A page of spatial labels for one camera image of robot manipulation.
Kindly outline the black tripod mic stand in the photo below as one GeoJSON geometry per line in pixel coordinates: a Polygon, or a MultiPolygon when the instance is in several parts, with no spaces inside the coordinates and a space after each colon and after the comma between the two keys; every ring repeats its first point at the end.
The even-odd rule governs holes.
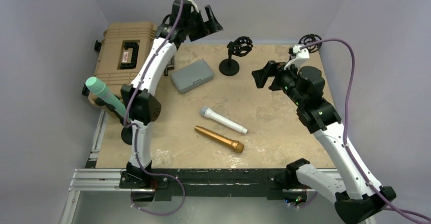
{"type": "Polygon", "coordinates": [[[308,34],[300,38],[297,45],[294,45],[289,48],[288,53],[290,55],[298,55],[306,53],[315,53],[319,51],[322,47],[322,43],[320,41],[322,38],[316,34],[308,34]]]}

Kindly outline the white microphone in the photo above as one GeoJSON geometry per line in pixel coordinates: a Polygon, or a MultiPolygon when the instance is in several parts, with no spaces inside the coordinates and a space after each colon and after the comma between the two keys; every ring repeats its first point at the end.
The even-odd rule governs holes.
{"type": "Polygon", "coordinates": [[[248,132],[248,129],[246,129],[244,126],[230,120],[227,117],[224,117],[217,112],[214,112],[214,110],[210,109],[209,107],[202,107],[199,111],[200,115],[202,115],[205,118],[211,119],[221,125],[224,125],[228,127],[231,130],[234,130],[241,134],[246,134],[248,132]]]}

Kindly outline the gold microphone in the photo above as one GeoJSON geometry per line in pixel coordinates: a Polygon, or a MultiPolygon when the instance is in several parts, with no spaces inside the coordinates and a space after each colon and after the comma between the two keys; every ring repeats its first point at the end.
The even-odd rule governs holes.
{"type": "Polygon", "coordinates": [[[225,147],[230,148],[235,153],[242,153],[244,150],[244,144],[242,144],[241,142],[239,142],[237,140],[227,138],[223,135],[220,135],[214,131],[211,131],[207,128],[204,128],[204,127],[198,126],[198,125],[195,126],[194,130],[197,133],[199,133],[199,134],[201,134],[201,135],[203,135],[203,136],[205,136],[205,137],[207,137],[207,138],[209,138],[209,139],[211,139],[211,140],[213,140],[213,141],[215,141],[215,142],[217,142],[217,143],[219,143],[225,147]]]}

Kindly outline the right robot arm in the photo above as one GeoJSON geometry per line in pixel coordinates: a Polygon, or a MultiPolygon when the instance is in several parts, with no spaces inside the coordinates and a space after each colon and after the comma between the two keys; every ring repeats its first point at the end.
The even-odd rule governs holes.
{"type": "Polygon", "coordinates": [[[344,223],[374,223],[375,214],[396,198],[390,186],[383,186],[368,170],[348,139],[334,106],[323,96],[325,80],[316,67],[285,68],[269,61],[264,68],[252,71],[258,88],[273,78],[272,91],[282,91],[297,107],[299,121],[324,147],[340,175],[337,180],[301,158],[275,176],[283,188],[304,185],[313,188],[335,207],[344,223]]]}

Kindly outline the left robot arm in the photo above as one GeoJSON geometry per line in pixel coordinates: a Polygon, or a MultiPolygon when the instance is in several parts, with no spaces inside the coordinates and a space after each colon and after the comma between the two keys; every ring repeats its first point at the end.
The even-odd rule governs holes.
{"type": "Polygon", "coordinates": [[[180,45],[222,31],[210,5],[204,7],[208,20],[193,0],[175,0],[171,13],[157,27],[151,51],[138,75],[120,89],[130,122],[124,127],[132,133],[132,153],[122,177],[139,188],[148,187],[155,177],[151,169],[151,132],[162,105],[155,93],[159,80],[180,45]]]}

